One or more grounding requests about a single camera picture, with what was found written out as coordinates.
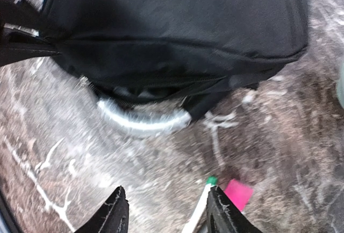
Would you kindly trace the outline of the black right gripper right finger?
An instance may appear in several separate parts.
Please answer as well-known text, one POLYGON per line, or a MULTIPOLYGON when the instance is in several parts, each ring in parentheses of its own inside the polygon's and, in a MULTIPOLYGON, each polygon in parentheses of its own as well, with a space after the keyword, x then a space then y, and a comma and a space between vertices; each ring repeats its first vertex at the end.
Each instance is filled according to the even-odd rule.
POLYGON ((206 225, 210 233, 262 233, 218 186, 212 187, 207 197, 206 225))

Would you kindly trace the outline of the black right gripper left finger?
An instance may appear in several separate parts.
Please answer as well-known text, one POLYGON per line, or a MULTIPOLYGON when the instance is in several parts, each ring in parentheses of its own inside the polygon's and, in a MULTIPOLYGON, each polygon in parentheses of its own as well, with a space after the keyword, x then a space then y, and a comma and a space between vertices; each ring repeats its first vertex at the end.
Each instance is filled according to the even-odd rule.
POLYGON ((119 186, 76 233, 127 233, 128 222, 129 204, 124 188, 119 186))

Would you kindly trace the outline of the black student bag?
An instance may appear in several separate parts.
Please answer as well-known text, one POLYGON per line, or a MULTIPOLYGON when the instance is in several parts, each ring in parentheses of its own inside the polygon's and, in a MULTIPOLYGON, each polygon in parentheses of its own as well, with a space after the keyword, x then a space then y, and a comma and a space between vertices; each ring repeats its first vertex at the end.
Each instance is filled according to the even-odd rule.
POLYGON ((308 34, 309 0, 1 0, 1 66, 51 57, 137 136, 256 89, 306 53, 308 34))

